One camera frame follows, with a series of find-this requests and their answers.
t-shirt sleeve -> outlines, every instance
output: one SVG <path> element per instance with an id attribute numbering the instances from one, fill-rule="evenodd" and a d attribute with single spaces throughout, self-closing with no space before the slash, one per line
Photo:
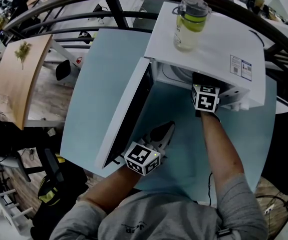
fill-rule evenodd
<path id="1" fill-rule="evenodd" d="M 217 195 L 223 226 L 239 232 L 243 240 L 267 239 L 267 225 L 244 174 L 231 179 Z"/>
<path id="2" fill-rule="evenodd" d="M 99 207 L 81 201 L 60 220 L 50 240 L 85 240 L 97 238 L 97 231 L 107 214 Z"/>

black metal railing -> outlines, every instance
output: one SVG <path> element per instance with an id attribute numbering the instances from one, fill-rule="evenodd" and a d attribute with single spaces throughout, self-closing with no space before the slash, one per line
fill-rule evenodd
<path id="1" fill-rule="evenodd" d="M 13 31 L 18 25 L 22 22 L 35 17 L 44 12 L 50 12 L 56 8 L 62 8 L 67 5 L 71 5 L 74 3 L 79 3 L 88 0 L 49 0 L 44 2 L 29 11 L 23 13 L 22 15 L 18 16 L 13 21 L 9 22 L 8 25 L 5 27 L 6 31 Z M 180 2 L 181 0 L 168 0 L 174 2 Z M 278 29 L 276 29 L 273 25 L 269 22 L 263 20 L 262 18 L 258 17 L 254 13 L 244 9 L 243 7 L 236 5 L 235 3 L 228 1 L 228 0 L 205 0 L 208 5 L 212 8 L 214 12 L 221 13 L 226 15 L 232 19 L 235 19 L 253 30 L 261 33 L 268 39 L 270 39 L 274 45 L 269 49 L 264 51 L 265 60 L 267 62 L 272 62 L 280 69 L 284 71 L 284 76 L 282 77 L 282 81 L 288 80 L 288 38 L 281 33 Z M 87 32 L 87 31 L 98 31 L 99 29 L 123 29 L 123 30 L 132 30 L 132 31 L 141 31 L 141 32 L 148 32 L 151 33 L 152 30 L 150 29 L 142 29 L 142 28 L 134 28 L 129 27 L 125 17 L 130 18 L 143 18 L 143 19 L 151 19 L 156 20 L 158 17 L 157 13 L 147 13 L 142 11 L 123 11 L 120 5 L 119 0 L 106 0 L 110 11 L 100 11 L 100 12 L 87 12 L 75 15 L 66 15 L 61 17 L 55 17 L 51 20 L 46 20 L 42 23 L 30 26 L 28 28 L 23 29 L 22 31 L 18 32 L 17 35 L 19 38 L 22 36 L 26 36 L 28 31 L 38 29 L 42 27 L 43 29 L 36 34 L 29 35 L 28 37 L 36 37 L 41 35 L 47 34 L 60 34 L 60 33 L 71 33 L 71 32 Z M 59 23 L 59 22 L 66 22 L 76 19 L 86 19 L 86 18 L 98 18 L 98 17 L 113 17 L 117 24 L 115 26 L 87 26 L 87 27 L 72 27 L 72 28 L 62 28 L 51 30 L 51 26 Z M 57 42 L 64 43 L 64 42 L 80 42 L 83 39 L 80 38 L 62 38 L 56 39 Z M 63 45 L 64 48 L 76 48 L 76 49 L 88 49 L 89 45 L 73 45 L 67 44 Z M 279 80 L 280 77 L 275 77 L 276 75 L 271 73 L 270 70 L 266 70 L 266 73 L 271 77 Z"/>

wooden floor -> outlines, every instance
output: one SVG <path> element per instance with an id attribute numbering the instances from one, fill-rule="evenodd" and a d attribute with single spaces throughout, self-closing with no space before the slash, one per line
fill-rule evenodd
<path id="1" fill-rule="evenodd" d="M 47 65 L 47 67 L 41 69 L 29 113 L 31 119 L 40 120 L 46 117 L 48 120 L 60 120 L 65 119 L 67 115 L 70 99 L 78 77 L 78 71 L 73 72 L 72 75 L 65 80 L 57 81 L 55 68 L 55 65 Z M 26 151 L 22 154 L 22 159 L 25 167 L 41 165 L 36 152 L 34 156 L 29 156 L 29 152 Z M 10 177 L 9 184 L 17 190 L 18 194 L 16 195 L 16 199 L 21 209 L 34 208 L 34 211 L 29 214 L 32 218 L 40 205 L 40 201 L 37 198 L 38 189 L 45 173 L 31 174 L 32 182 L 29 183 L 25 181 L 18 169 L 5 168 L 5 171 L 5 174 Z M 86 174 L 88 176 L 87 184 L 90 188 L 101 180 L 101 177 L 93 175 L 90 172 L 86 172 Z M 288 200 L 288 196 L 280 194 L 279 191 L 264 178 L 260 179 L 255 195 L 278 195 L 284 200 Z M 273 202 L 275 203 L 273 211 L 265 217 L 269 225 L 270 235 L 273 236 L 284 224 L 288 217 L 288 211 L 286 211 L 282 202 L 279 200 L 259 198 L 258 202 L 263 212 Z"/>

black pants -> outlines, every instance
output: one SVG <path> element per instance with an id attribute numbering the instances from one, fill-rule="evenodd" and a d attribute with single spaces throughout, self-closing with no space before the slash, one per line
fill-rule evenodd
<path id="1" fill-rule="evenodd" d="M 46 144 L 49 136 L 41 127 L 26 127 L 20 130 L 12 122 L 0 121 L 0 156 L 11 151 L 35 148 L 38 144 Z"/>

person's right arm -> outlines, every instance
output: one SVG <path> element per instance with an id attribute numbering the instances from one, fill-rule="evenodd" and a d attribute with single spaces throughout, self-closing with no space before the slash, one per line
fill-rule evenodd
<path id="1" fill-rule="evenodd" d="M 223 228 L 232 229 L 243 240 L 266 240 L 265 219 L 233 144 L 217 118 L 202 112 L 201 119 Z"/>

